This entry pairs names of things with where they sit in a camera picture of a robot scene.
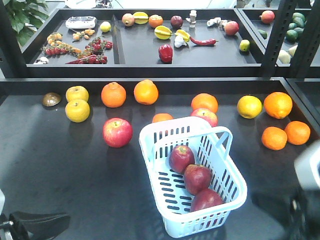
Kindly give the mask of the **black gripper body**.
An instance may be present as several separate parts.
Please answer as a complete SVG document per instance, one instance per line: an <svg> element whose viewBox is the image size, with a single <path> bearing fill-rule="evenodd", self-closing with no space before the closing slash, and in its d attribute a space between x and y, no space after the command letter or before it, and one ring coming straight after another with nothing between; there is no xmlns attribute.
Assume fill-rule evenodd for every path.
<svg viewBox="0 0 320 240"><path fill-rule="evenodd" d="M320 238L320 191L300 189L291 200L289 240Z"/></svg>

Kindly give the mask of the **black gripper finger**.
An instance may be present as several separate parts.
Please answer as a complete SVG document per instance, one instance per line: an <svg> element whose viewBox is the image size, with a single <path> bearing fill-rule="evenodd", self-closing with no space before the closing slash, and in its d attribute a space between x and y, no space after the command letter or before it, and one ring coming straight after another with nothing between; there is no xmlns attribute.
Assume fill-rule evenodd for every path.
<svg viewBox="0 0 320 240"><path fill-rule="evenodd" d="M14 240L52 240L67 230L71 216L62 213L35 214L16 211L9 215Z"/></svg>

